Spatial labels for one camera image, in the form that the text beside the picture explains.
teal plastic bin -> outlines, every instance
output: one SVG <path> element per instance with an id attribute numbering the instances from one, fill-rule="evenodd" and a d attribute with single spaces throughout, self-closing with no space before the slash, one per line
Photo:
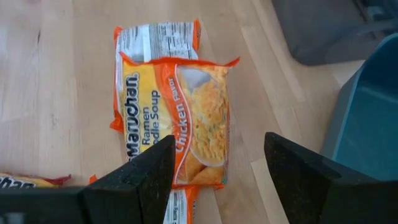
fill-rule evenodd
<path id="1" fill-rule="evenodd" d="M 340 90 L 321 154 L 375 179 L 398 179 L 397 34 Z"/>

ramen noodle package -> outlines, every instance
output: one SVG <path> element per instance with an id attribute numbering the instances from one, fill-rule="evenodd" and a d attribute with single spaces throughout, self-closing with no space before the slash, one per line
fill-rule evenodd
<path id="1" fill-rule="evenodd" d="M 48 179 L 31 175 L 13 175 L 0 172 L 0 189 L 28 189 L 33 187 L 60 187 L 71 175 L 57 179 Z"/>
<path id="2" fill-rule="evenodd" d="M 226 65 L 161 58 L 136 64 L 121 53 L 123 84 L 117 88 L 127 159 L 166 135 L 176 140 L 173 185 L 226 182 L 229 102 Z"/>
<path id="3" fill-rule="evenodd" d="M 97 176 L 92 175 L 89 184 L 96 180 Z M 171 190 L 163 224 L 193 224 L 198 193 L 199 187 L 196 186 Z"/>
<path id="4" fill-rule="evenodd" d="M 123 60 L 120 52 L 126 54 L 135 63 L 149 62 L 161 57 L 179 57 L 198 59 L 201 27 L 198 20 L 194 22 L 164 22 L 135 26 L 129 29 L 117 27 L 114 32 L 116 48 L 115 86 L 122 88 L 121 69 Z M 123 132 L 120 108 L 113 105 L 117 119 L 111 128 Z"/>

wooden table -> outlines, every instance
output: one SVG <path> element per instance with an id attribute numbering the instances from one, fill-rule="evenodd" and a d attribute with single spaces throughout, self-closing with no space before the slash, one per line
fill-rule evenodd
<path id="1" fill-rule="evenodd" d="M 289 55 L 271 0 L 0 0 L 0 171 L 86 184 L 123 162 L 112 120 L 113 29 L 199 18 L 200 56 L 229 74 L 231 149 L 223 190 L 203 189 L 195 224 L 287 223 L 264 134 L 314 151 L 337 93 L 362 62 L 305 67 Z"/>

